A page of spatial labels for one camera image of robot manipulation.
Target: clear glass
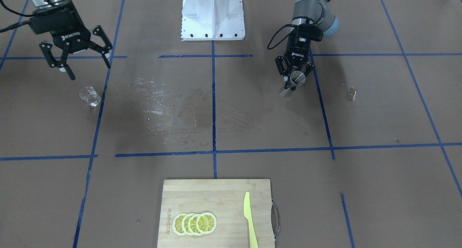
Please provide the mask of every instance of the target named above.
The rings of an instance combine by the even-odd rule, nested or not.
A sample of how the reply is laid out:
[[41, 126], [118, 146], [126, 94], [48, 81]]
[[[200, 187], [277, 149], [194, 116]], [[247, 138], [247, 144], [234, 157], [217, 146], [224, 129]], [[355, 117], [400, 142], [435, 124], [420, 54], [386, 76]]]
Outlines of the clear glass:
[[101, 97], [96, 93], [93, 87], [84, 87], [80, 91], [80, 98], [82, 98], [88, 105], [96, 106], [101, 103]]

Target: lemon slice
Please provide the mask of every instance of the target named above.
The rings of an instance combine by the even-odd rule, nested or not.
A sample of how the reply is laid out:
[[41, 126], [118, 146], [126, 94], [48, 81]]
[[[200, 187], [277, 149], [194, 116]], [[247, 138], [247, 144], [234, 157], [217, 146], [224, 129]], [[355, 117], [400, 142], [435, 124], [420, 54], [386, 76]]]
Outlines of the lemon slice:
[[217, 218], [210, 212], [202, 213], [198, 216], [196, 222], [197, 230], [204, 235], [210, 234], [215, 231], [217, 227]]
[[187, 235], [193, 235], [192, 233], [190, 233], [188, 231], [189, 229], [189, 219], [195, 215], [196, 213], [189, 213], [189, 214], [186, 214], [183, 219], [181, 220], [181, 229], [183, 230], [183, 233], [187, 234]]
[[197, 229], [197, 224], [196, 224], [196, 222], [197, 222], [200, 215], [201, 214], [194, 214], [193, 216], [191, 216], [191, 218], [189, 219], [189, 222], [188, 222], [188, 232], [192, 233], [193, 235], [197, 235], [197, 236], [203, 235]]
[[181, 227], [182, 221], [185, 215], [186, 213], [181, 213], [181, 214], [178, 214], [175, 217], [175, 219], [173, 219], [173, 223], [174, 223], [173, 231], [175, 232], [175, 234], [180, 235], [180, 236], [186, 235], [183, 231], [183, 228]]

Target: yellow knife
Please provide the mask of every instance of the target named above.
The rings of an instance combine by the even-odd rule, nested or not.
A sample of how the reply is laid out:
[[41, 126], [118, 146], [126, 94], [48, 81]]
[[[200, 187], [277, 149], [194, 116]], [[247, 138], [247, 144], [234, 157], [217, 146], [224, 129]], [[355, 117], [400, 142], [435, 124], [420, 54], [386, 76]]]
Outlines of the yellow knife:
[[244, 196], [244, 217], [249, 222], [249, 239], [250, 248], [258, 248], [257, 236], [255, 235], [254, 221], [252, 220], [252, 210], [250, 208], [250, 192], [247, 191]]

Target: cutting board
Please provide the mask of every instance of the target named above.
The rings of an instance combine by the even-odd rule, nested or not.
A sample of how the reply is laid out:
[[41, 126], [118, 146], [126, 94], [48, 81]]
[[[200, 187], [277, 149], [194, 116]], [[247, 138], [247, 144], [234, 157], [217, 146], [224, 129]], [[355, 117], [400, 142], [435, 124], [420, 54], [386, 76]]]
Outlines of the cutting board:
[[[157, 248], [249, 248], [249, 226], [243, 213], [245, 192], [259, 248], [274, 248], [269, 179], [166, 179], [162, 191]], [[208, 235], [179, 236], [173, 219], [180, 213], [211, 212], [217, 218]]]

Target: white plastic stand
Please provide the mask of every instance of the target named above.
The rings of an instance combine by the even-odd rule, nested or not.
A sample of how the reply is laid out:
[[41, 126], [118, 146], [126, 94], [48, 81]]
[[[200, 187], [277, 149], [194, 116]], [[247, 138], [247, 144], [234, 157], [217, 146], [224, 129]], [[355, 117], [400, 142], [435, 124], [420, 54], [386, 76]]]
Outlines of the white plastic stand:
[[245, 37], [242, 0], [183, 0], [182, 40], [240, 40]]

